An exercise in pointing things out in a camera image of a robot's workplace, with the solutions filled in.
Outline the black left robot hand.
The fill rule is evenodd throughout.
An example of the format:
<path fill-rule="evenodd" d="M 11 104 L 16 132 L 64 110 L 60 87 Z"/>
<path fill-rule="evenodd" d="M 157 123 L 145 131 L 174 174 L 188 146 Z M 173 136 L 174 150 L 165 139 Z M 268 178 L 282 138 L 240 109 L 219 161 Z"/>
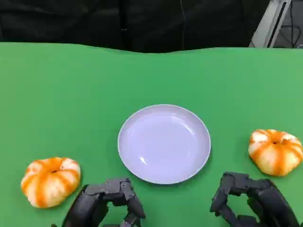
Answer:
<path fill-rule="evenodd" d="M 121 224 L 104 224 L 105 227 L 140 227 L 146 215 L 129 178 L 115 178 L 102 184 L 82 187 L 71 205 L 63 227 L 98 227 L 109 211 L 108 204 L 126 206 L 127 214 Z"/>

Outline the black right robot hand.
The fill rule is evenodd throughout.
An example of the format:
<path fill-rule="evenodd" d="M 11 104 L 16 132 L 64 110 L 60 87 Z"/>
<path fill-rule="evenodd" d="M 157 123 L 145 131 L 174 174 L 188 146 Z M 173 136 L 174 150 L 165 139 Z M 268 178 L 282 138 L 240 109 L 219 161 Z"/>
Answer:
<path fill-rule="evenodd" d="M 229 195 L 246 194 L 247 204 L 258 216 L 235 215 L 227 205 Z M 231 227 L 301 227 L 289 203 L 269 179 L 254 180 L 247 174 L 225 172 L 220 179 L 210 212 Z"/>

